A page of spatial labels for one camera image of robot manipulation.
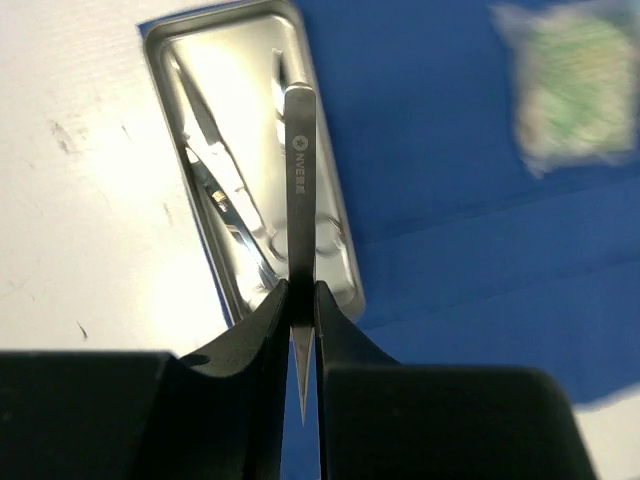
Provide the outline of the metal instrument tray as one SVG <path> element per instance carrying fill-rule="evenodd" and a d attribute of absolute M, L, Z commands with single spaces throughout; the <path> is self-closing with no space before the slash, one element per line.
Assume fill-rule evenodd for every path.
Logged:
<path fill-rule="evenodd" d="M 316 87 L 301 13 L 289 1 L 234 1 L 142 23 L 149 70 L 185 176 L 224 327 L 288 274 L 289 191 L 316 192 L 315 276 L 350 319 L 365 296 L 330 135 L 288 132 L 285 100 Z"/>

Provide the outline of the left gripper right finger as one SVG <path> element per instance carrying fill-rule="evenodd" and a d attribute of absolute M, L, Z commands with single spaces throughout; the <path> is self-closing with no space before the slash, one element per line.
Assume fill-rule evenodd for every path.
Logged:
<path fill-rule="evenodd" d="M 569 402 L 545 372 L 405 365 L 314 299 L 325 479 L 592 479 Z"/>

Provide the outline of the green printed glove packet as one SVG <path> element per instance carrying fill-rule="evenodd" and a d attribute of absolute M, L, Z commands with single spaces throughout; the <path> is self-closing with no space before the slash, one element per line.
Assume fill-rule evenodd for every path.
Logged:
<path fill-rule="evenodd" d="M 513 129 L 526 168 L 620 166 L 639 157 L 639 4 L 490 8 L 510 52 Z"/>

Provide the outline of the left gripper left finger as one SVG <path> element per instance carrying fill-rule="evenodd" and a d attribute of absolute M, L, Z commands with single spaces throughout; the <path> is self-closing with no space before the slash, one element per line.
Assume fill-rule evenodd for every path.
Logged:
<path fill-rule="evenodd" d="M 5 479 L 276 479 L 289 286 L 185 357 L 5 351 Z"/>

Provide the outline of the blue surgical cloth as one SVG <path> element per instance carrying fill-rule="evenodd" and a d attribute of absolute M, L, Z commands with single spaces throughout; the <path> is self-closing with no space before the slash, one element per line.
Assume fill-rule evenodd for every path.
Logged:
<path fill-rule="evenodd" d="M 485 1 L 303 1 L 367 299 L 396 359 L 639 380 L 639 166 L 533 177 Z"/>

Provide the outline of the metal pointed tweezers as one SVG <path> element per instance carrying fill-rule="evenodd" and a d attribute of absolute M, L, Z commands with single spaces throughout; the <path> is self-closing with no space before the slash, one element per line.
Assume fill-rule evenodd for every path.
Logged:
<path fill-rule="evenodd" d="M 316 95 L 296 82 L 285 92 L 286 236 L 291 336 L 301 417 L 306 417 L 316 260 Z"/>

